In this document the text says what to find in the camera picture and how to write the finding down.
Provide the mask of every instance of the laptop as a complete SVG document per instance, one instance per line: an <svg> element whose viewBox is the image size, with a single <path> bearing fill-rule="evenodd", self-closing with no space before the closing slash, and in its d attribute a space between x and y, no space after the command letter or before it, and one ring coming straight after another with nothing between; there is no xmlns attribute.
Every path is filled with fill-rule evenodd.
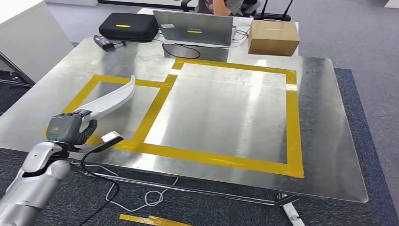
<svg viewBox="0 0 399 226"><path fill-rule="evenodd" d="M230 46L235 33L232 16L154 11L166 40Z"/></svg>

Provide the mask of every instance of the black case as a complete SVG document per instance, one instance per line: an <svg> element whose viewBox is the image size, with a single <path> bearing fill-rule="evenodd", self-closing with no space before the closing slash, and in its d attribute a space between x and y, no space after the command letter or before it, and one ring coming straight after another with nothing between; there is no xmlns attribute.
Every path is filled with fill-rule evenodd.
<svg viewBox="0 0 399 226"><path fill-rule="evenodd" d="M154 15L112 13L98 28L110 40L151 42L158 33Z"/></svg>

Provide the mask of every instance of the white cabinet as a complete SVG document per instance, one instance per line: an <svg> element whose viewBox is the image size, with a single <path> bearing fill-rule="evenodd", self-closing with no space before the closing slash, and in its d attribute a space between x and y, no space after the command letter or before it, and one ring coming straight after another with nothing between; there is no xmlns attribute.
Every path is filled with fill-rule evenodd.
<svg viewBox="0 0 399 226"><path fill-rule="evenodd" d="M72 49L45 2L0 0L0 53L31 80L38 82Z"/></svg>
<svg viewBox="0 0 399 226"><path fill-rule="evenodd" d="M399 8L399 0L389 0L385 5L386 8Z"/></svg>

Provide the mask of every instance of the yellow tape rectangle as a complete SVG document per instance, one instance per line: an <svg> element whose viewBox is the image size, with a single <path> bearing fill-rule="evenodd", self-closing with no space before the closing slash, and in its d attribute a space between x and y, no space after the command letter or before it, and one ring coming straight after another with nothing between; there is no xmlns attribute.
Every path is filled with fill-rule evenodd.
<svg viewBox="0 0 399 226"><path fill-rule="evenodd" d="M291 70L183 58L176 58L172 69L181 70L184 64L209 65L216 67L285 74L286 84L292 87L296 87L296 72ZM196 161L206 164L214 164L226 167L241 168L246 170L254 170L292 176L296 178L303 178L298 93L296 89L286 90L286 164L144 143L144 140L147 137L147 134L150 131L154 121L156 120L164 102L166 101L177 77L177 75L169 74L164 81L148 81L136 79L136 85L156 87L159 88L159 91L154 98L151 106L147 110L147 113L144 116L142 122L138 126L136 133L132 136L130 140L124 140L116 144L114 146L115 149L155 154L186 161ZM129 81L129 79L114 76L94 75L91 80L83 87L83 89L76 95L76 97L67 105L63 112L71 112L78 108L81 102L87 97L91 90L94 89L94 87L100 81L125 84ZM100 142L101 138L99 136L92 136L86 142L86 144L95 145Z"/></svg>

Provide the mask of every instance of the blue carpet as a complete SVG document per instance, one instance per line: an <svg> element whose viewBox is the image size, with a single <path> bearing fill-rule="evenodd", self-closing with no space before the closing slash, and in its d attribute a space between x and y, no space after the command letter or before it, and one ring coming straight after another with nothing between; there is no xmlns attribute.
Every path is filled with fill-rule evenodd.
<svg viewBox="0 0 399 226"><path fill-rule="evenodd" d="M335 69L335 73L365 178L369 202L348 203L302 198L294 202L294 205L307 226L399 225L352 73L347 69ZM23 152L0 149L0 195L11 183L25 156L26 153ZM165 176L113 170L129 178L168 184L174 181L173 178ZM276 194L266 189L189 179L180 179L177 185L271 199ZM121 191L116 200L132 209L143 205L144 194L152 190L150 187L128 183L121 183L120 186ZM50 202L48 209L39 218L37 225L78 224L104 203L108 188L108 183L72 172ZM156 196L150 196L151 201L156 199ZM110 205L87 225L142 225L119 220L120 213L129 214L115 205ZM162 203L155 207L146 207L132 215L158 216L196 226L291 225L281 208L176 191L167 191Z"/></svg>

